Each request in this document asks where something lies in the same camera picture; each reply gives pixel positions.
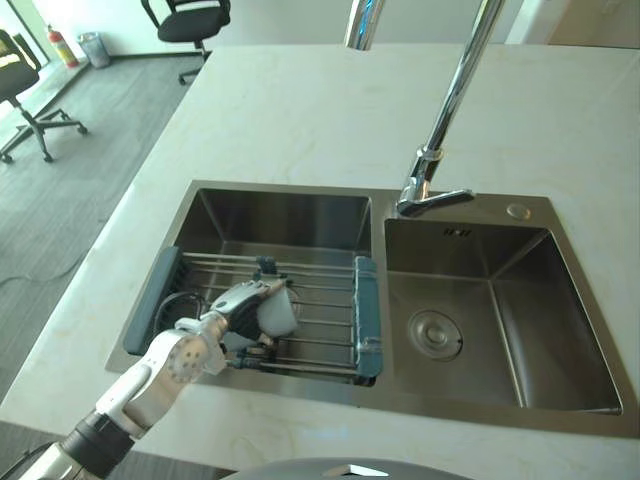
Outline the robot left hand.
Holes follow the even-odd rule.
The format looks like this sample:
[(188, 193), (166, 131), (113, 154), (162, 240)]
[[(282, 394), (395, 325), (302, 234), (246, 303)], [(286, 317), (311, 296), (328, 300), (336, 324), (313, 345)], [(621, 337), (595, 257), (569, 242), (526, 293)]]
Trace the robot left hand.
[(260, 343), (297, 326), (283, 280), (238, 283), (214, 300), (210, 310), (226, 320), (227, 331)]

